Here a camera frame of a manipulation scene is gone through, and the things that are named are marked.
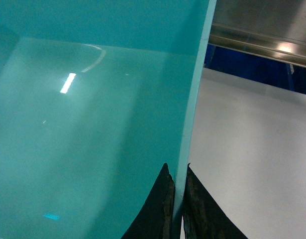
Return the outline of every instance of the teal panel edge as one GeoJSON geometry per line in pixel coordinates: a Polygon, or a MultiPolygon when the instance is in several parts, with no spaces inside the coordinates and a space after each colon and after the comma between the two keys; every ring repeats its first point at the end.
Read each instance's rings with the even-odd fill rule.
{"type": "Polygon", "coordinates": [[[182,204],[185,191],[187,165],[189,162],[190,142],[193,131],[194,116],[196,110],[197,96],[202,77],[202,70],[204,65],[204,56],[206,55],[207,44],[210,35],[211,23],[216,6],[216,0],[209,0],[201,40],[198,48],[192,84],[190,88],[190,96],[188,99],[187,110],[185,115],[185,122],[183,128],[183,136],[181,142],[181,150],[179,155],[177,173],[175,177],[175,198],[173,209],[173,223],[172,223],[172,238],[176,239],[180,236],[181,219],[182,219],[182,204]]]}

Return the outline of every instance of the gray floor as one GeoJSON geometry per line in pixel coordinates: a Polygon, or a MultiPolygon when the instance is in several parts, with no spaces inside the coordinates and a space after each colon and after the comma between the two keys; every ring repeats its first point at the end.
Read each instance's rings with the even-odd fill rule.
{"type": "Polygon", "coordinates": [[[249,238],[306,238],[306,95],[204,69],[190,162],[249,238]]]}

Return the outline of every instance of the teal plastic bin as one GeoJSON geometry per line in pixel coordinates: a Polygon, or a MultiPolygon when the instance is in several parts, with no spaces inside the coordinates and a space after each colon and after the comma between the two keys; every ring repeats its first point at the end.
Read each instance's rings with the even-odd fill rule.
{"type": "Polygon", "coordinates": [[[180,213],[214,6],[0,0],[0,238],[120,238],[164,162],[180,213]]]}

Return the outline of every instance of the white floor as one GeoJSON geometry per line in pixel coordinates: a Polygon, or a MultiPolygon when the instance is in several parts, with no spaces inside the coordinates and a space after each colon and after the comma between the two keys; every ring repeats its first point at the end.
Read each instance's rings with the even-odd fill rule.
{"type": "Polygon", "coordinates": [[[190,162],[250,239],[306,238],[306,95],[204,69],[190,162]]]}

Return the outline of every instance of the stainless steel shelf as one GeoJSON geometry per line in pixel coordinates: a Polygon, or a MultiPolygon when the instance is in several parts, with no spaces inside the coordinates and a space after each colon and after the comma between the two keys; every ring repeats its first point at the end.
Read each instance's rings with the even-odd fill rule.
{"type": "Polygon", "coordinates": [[[306,0],[218,0],[209,43],[306,67],[306,0]]]}

